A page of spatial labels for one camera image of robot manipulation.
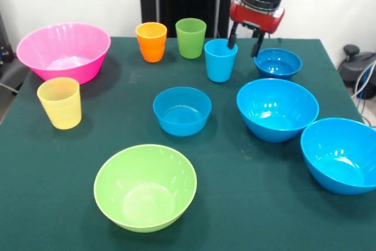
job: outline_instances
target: green cup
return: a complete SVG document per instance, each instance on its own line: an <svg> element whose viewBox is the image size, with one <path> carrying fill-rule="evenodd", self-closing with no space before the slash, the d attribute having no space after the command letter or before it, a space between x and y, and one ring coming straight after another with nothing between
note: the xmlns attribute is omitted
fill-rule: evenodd
<svg viewBox="0 0 376 251"><path fill-rule="evenodd" d="M196 18L176 22L177 43L182 57L194 59L201 55L204 46L206 23Z"/></svg>

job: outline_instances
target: pink bowl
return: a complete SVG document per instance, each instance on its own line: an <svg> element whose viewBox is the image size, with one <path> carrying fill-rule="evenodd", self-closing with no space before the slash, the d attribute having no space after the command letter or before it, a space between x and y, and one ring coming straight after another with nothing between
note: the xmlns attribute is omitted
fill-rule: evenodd
<svg viewBox="0 0 376 251"><path fill-rule="evenodd" d="M96 26L65 23L31 32L16 54L45 81L64 76L83 84L99 72L110 44L110 36Z"/></svg>

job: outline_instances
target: blue cup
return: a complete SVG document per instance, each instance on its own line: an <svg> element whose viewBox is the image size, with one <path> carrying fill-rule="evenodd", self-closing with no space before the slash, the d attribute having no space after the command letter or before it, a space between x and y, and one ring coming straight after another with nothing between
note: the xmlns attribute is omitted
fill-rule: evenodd
<svg viewBox="0 0 376 251"><path fill-rule="evenodd" d="M233 71L237 45L227 47L227 39L213 39L205 44L207 77L213 82L225 82Z"/></svg>

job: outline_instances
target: yellow cup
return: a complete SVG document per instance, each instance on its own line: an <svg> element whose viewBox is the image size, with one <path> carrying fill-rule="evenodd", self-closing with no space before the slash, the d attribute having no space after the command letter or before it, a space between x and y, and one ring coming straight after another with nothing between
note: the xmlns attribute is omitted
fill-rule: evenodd
<svg viewBox="0 0 376 251"><path fill-rule="evenodd" d="M57 129L71 129L81 121L80 84L76 80L50 79L40 85L36 94Z"/></svg>

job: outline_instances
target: blue bowl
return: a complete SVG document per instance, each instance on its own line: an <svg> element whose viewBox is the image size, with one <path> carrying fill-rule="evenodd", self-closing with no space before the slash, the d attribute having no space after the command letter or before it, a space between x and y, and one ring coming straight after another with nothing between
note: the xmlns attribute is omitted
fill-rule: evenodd
<svg viewBox="0 0 376 251"><path fill-rule="evenodd" d="M290 79L301 69L300 58L285 49L269 48L258 53L254 63L263 78Z"/></svg>
<svg viewBox="0 0 376 251"><path fill-rule="evenodd" d="M189 136L204 128L212 102L198 89L170 88L155 97L153 110L164 131L175 136Z"/></svg>
<svg viewBox="0 0 376 251"><path fill-rule="evenodd" d="M376 188L376 130L348 119L322 119L304 130L300 144L309 171L330 192Z"/></svg>
<svg viewBox="0 0 376 251"><path fill-rule="evenodd" d="M268 142L295 137L318 115L312 93L282 79L258 79L244 85L237 94L237 106L248 128Z"/></svg>

